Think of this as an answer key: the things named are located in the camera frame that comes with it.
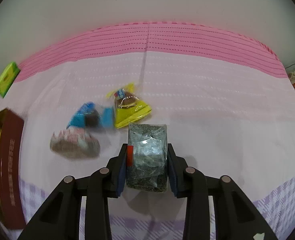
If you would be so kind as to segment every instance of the red sticker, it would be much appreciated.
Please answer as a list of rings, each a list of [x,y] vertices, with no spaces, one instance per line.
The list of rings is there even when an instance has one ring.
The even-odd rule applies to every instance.
[[[127,147],[127,156],[126,156],[126,166],[132,166],[133,162],[133,146],[128,145]]]

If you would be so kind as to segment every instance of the purple plaid pattern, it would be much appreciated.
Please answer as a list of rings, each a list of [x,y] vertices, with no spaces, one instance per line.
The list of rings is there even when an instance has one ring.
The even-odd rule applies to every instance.
[[[48,194],[44,190],[20,180],[20,193],[26,221],[44,202]],[[278,239],[284,240],[295,227],[295,177],[272,190],[254,205],[273,229]],[[80,240],[84,239],[85,208],[81,209]],[[215,219],[211,216],[211,239],[215,239]],[[184,221],[153,221],[110,215],[112,237],[114,240],[164,239],[181,240]],[[9,230],[8,236],[17,239],[20,230]]]

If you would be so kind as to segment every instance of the open box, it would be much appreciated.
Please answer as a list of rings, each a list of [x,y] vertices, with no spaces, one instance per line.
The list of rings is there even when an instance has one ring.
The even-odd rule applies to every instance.
[[[9,109],[0,111],[0,221],[8,229],[26,225],[19,189],[19,153],[24,120]]]

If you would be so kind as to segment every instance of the white wall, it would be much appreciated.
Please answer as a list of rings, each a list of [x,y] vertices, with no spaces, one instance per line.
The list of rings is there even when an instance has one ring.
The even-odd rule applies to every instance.
[[[0,5],[0,73],[10,61],[100,26],[186,21],[235,31],[267,44],[284,65],[295,62],[291,0],[4,0]]]

